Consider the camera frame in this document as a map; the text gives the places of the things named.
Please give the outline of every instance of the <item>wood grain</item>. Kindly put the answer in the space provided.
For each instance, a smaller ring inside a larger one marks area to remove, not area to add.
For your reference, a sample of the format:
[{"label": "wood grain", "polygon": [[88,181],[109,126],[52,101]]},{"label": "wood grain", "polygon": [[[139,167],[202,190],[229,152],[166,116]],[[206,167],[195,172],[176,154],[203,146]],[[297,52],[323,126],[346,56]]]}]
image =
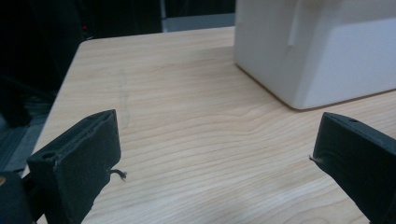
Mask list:
[{"label": "wood grain", "polygon": [[396,137],[395,91],[290,109],[234,64],[233,28],[81,44],[35,150],[112,108],[128,177],[112,176],[84,223],[368,223],[308,159],[320,118]]}]

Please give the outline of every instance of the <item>light wood surface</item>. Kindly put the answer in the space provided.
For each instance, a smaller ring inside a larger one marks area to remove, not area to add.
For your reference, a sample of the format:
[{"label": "light wood surface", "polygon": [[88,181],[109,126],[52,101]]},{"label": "light wood surface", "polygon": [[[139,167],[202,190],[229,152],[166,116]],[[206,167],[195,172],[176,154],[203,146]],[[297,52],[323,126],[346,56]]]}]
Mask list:
[{"label": "light wood surface", "polygon": [[396,91],[290,109],[234,64],[233,28],[81,44],[35,150],[112,108],[128,177],[112,176],[84,223],[368,223],[308,159],[320,118],[396,137]]}]

